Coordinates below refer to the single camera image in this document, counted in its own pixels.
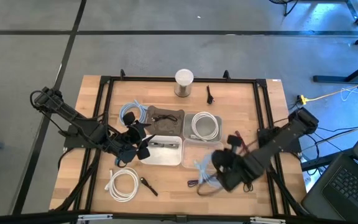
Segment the laptop keyboard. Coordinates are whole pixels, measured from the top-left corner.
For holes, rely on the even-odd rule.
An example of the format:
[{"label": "laptop keyboard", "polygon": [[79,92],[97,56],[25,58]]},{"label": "laptop keyboard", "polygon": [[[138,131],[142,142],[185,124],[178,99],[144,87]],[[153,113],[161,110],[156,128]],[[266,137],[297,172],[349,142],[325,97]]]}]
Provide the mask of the laptop keyboard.
[{"label": "laptop keyboard", "polygon": [[358,207],[358,177],[342,167],[329,184]]}]

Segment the laptop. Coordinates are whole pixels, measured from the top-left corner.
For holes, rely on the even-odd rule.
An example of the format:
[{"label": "laptop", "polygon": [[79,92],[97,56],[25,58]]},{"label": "laptop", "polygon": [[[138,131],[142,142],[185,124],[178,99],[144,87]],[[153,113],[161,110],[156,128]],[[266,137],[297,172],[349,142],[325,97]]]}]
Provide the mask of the laptop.
[{"label": "laptop", "polygon": [[319,218],[358,223],[358,142],[353,156],[335,158],[302,200],[302,206]]}]

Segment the wooden table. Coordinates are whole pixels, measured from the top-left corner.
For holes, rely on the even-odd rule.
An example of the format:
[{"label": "wooden table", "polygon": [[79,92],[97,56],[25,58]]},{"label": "wooden table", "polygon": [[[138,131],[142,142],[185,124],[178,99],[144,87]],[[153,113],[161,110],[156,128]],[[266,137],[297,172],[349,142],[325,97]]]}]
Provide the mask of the wooden table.
[{"label": "wooden table", "polygon": [[[81,114],[92,117],[96,95],[98,92],[100,76],[84,76],[75,109]],[[245,142],[256,139],[258,117],[255,108],[254,92],[252,85],[243,83],[194,83],[191,95],[179,98],[173,92],[173,82],[137,82],[115,81],[109,109],[109,124],[119,131],[126,128],[119,121],[120,108],[137,100],[140,104],[168,110],[185,110],[186,113],[208,111],[223,119],[222,143],[227,146],[226,139],[229,134],[238,130]],[[211,88],[211,94],[215,98],[212,105],[206,104],[206,85]],[[273,120],[279,120],[288,116],[287,104],[280,80],[267,80],[268,93],[272,108]],[[262,89],[260,100],[263,102]],[[104,105],[107,88],[104,88],[101,105]],[[264,122],[267,126],[265,108],[262,105]],[[276,123],[283,125],[286,121]],[[58,172],[55,189],[53,191],[50,208],[59,206],[68,194],[73,190],[80,176],[83,162],[84,149],[74,149],[67,154],[61,163]],[[145,165],[136,158],[128,167],[134,168],[139,177],[145,177],[149,184],[158,192],[158,197],[141,185],[137,195],[126,203],[115,201],[108,191],[104,190],[109,182],[109,170],[118,170],[114,166],[115,157],[112,154],[102,152],[98,174],[94,189],[92,212],[111,213],[154,213],[154,214],[188,214],[188,215],[258,215],[271,216],[272,209],[268,192],[266,175],[257,179],[253,185],[254,190],[244,193],[242,184],[232,193],[221,191],[212,197],[200,197],[196,193],[196,187],[189,188],[187,181],[198,178],[198,171],[186,169],[182,165],[151,166]],[[281,153],[281,161],[285,183],[296,201],[306,195],[300,162],[293,155]],[[130,177],[119,177],[117,187],[123,192],[133,189],[133,181]],[[280,191],[275,186],[279,212],[282,213],[282,200]],[[86,193],[83,191],[80,208],[85,207]]]}]

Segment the floor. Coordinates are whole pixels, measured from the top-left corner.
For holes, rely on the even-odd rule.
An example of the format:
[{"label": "floor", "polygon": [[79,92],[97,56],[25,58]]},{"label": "floor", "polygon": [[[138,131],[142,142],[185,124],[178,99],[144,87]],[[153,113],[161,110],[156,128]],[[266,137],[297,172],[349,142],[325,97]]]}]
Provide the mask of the floor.
[{"label": "floor", "polygon": [[[358,14],[358,0],[351,3]],[[72,30],[80,4],[81,0],[0,0],[0,30]],[[313,75],[346,76],[358,69],[358,46],[353,45],[358,36],[313,35],[357,32],[347,4],[300,1],[289,16],[282,12],[282,6],[255,0],[88,1],[78,30],[279,30],[311,35],[78,35],[67,67],[64,70],[64,60],[64,73],[60,71],[64,99],[75,105],[83,75],[118,75],[122,68],[134,76],[173,76],[189,68],[197,77],[221,77],[227,69],[233,78],[279,78],[288,104],[299,94],[313,98],[349,86],[311,80]],[[29,94],[54,84],[71,40],[69,35],[0,35],[0,141],[6,145],[0,149],[0,215],[11,212],[41,120],[29,104]],[[305,107],[321,127],[358,126],[356,93],[347,101],[334,95]],[[358,132],[332,143],[347,149],[357,140]],[[300,141],[303,148],[313,144],[306,137]],[[47,211],[62,145],[57,128],[50,125],[25,213]],[[322,144],[320,156],[336,151]],[[305,159],[316,157],[313,148],[303,153]]]}]

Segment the yellow cable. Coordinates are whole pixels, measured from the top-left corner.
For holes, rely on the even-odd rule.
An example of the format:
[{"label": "yellow cable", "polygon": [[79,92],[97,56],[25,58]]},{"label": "yellow cable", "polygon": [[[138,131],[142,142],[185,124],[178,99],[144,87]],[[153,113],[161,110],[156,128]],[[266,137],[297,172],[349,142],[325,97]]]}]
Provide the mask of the yellow cable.
[{"label": "yellow cable", "polygon": [[324,97],[332,96],[332,95],[335,95],[336,93],[340,93],[341,91],[351,90],[351,89],[357,88],[357,87],[358,87],[358,85],[353,86],[353,87],[350,87],[350,88],[346,88],[346,89],[344,89],[344,90],[339,90],[339,91],[336,91],[336,92],[334,92],[334,93],[330,93],[330,94],[327,94],[327,95],[324,95],[324,96],[319,96],[319,97],[313,98],[313,99],[307,99],[306,97],[304,97],[303,95],[301,95],[301,102],[302,102],[302,104],[305,105],[306,102],[320,100],[320,99],[322,99],[322,98],[324,98]]}]

